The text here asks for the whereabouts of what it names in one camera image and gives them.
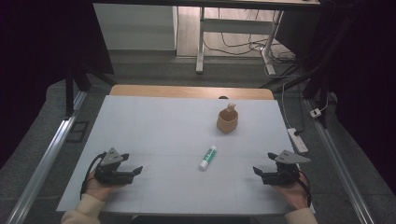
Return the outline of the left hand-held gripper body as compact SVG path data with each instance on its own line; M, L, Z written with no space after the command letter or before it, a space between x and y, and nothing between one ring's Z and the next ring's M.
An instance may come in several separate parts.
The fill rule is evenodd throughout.
M132 172L119 172L118 168L123 162L122 154L112 147L95 167L94 176L103 185L131 184L134 177Z

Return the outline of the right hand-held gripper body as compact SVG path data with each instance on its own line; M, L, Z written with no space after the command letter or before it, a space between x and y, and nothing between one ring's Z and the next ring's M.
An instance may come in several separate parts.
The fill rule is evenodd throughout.
M290 185L299 179L298 163L311 162L310 159L293 152L283 150L277 155L275 173L263 173L262 182L264 185Z

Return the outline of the white green glue stick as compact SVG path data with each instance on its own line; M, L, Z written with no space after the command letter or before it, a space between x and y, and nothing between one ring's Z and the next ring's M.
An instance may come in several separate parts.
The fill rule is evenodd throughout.
M211 146L199 164L199 169L204 171L217 153L217 147Z

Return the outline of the small brown woven basket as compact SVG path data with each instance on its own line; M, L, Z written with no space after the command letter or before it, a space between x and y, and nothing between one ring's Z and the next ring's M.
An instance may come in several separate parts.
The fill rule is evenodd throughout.
M238 124L238 113L234 109L225 108L219 112L217 128L223 133L231 133Z

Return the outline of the person's left hand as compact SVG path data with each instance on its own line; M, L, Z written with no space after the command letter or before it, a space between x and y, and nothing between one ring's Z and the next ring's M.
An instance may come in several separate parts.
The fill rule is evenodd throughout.
M86 194L105 202L113 191L122 188L122 185L103 185L94 176L94 172L90 172L87 178Z

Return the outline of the person's right hand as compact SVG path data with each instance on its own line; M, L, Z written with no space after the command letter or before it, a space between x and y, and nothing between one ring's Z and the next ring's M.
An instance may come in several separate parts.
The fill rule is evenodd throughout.
M308 208L306 191L299 182L287 186L274 186L274 189L283 196L292 210Z

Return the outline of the white power strip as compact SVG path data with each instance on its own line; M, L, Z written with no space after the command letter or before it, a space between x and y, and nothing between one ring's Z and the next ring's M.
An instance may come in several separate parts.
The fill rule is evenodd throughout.
M291 142L294 144L296 150L299 153L306 153L308 151L308 148L306 147L302 137L297 133L297 131L294 128L289 128L288 134Z

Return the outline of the white table cover sheet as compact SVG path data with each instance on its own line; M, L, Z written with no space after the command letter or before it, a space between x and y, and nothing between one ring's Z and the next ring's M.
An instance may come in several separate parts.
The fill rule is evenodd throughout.
M272 173L267 153L292 148L275 100L238 100L234 131L217 128L226 100L108 95L59 202L61 211L79 201L92 160L114 147L130 154L122 171L142 166L132 184L114 192L107 212L169 216L283 215L290 208L264 185L253 166ZM217 153L204 171L199 164L211 146Z

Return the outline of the wooden table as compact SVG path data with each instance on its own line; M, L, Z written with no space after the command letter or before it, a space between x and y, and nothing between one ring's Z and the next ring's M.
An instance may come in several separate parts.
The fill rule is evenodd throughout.
M273 100L274 95L267 89L182 87L151 85L115 85L110 90L113 96L147 96L171 98L219 99L222 96L236 100Z

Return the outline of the black metal stand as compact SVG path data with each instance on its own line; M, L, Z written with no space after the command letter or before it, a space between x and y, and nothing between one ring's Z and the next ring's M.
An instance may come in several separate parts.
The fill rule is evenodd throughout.
M80 91L86 92L91 88L91 82L88 74L94 75L98 79L104 81L109 86L114 86L117 82L105 73L87 63L75 63L67 71L65 75L65 118L70 119L75 111L74 85L77 85Z

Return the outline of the black tripod stand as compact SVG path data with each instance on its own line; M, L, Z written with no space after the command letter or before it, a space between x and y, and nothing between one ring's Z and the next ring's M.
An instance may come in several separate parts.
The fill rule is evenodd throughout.
M276 39L294 52L296 59L291 67L262 87L270 87L302 68L302 75L285 82L283 86L273 87L272 91L281 92L308 80L303 97L312 99L319 91L319 106L325 108L329 88L327 72L331 60L358 12L356 6L336 5L326 6L318 12L282 12L279 27L276 29Z

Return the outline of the white panel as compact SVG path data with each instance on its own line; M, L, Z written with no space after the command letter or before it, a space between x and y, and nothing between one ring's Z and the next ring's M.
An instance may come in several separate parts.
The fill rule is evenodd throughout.
M177 7L94 4L108 49L175 50Z

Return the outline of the white-legged desk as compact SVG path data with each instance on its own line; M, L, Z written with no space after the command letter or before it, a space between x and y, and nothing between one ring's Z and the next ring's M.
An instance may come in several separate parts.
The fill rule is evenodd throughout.
M167 6L167 7L198 7L200 8L199 41L196 58L197 74L203 73L204 65L204 34L233 33L269 35L268 42L262 50L262 57L269 62L268 52L275 38L279 20L284 11L319 11L323 4L319 0L91 0L95 4L139 5L139 6ZM273 10L278 14L274 21L239 21L231 19L208 19L205 9L219 8L247 8L258 10Z

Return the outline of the black floor bracket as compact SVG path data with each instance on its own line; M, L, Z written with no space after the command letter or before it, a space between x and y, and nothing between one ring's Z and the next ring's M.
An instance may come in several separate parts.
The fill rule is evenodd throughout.
M73 124L66 141L69 143L82 143L88 131L88 121L77 121Z

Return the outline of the aluminium rail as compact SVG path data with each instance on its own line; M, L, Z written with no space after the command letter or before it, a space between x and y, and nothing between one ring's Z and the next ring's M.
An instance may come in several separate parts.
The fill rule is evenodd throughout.
M69 134L75 123L79 110L87 96L84 91L79 91L76 98L72 101L72 113L68 119L64 119L57 132L53 136L49 146L47 147L42 159L33 172L29 182L27 183L21 197L18 199L6 224L23 224L26 219L38 192L41 190L53 163L55 162L66 136Z
M308 154L313 155L317 159L314 167L320 168L324 172L324 175L321 175L321 179L326 179L326 183L332 189L335 189L335 185L338 185L340 189L339 195L346 196L346 204L353 209L359 224L375 224L372 214L337 150L331 135L321 126L319 121L309 117L308 123L311 128L304 135L304 140L308 141L308 146L310 147Z

